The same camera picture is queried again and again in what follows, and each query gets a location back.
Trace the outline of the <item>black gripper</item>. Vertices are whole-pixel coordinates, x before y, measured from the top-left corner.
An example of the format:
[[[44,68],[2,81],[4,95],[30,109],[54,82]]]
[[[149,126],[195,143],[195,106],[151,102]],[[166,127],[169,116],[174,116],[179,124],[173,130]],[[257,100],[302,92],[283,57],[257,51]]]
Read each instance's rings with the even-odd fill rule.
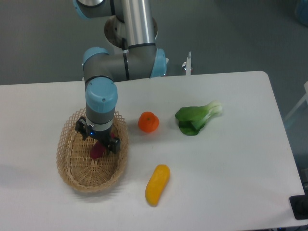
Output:
[[[87,125],[86,118],[81,116],[75,123],[75,131],[81,134],[83,141],[90,137],[99,141],[104,147],[107,147],[108,152],[114,154],[120,152],[120,138],[111,134],[112,127],[103,131],[95,130],[94,127]]]

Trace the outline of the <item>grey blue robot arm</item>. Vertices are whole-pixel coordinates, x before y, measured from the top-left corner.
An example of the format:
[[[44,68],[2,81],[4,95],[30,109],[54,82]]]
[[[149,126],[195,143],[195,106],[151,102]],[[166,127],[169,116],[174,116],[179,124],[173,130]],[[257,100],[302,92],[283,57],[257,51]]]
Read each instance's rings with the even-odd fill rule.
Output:
[[[116,82],[164,76],[167,59],[155,43],[154,19],[148,0],[75,0],[73,6],[85,19],[112,16],[125,27],[122,52],[110,55],[100,47],[83,55],[86,115],[75,125],[85,140],[91,137],[110,152],[118,153],[121,139],[112,136],[118,99]]]

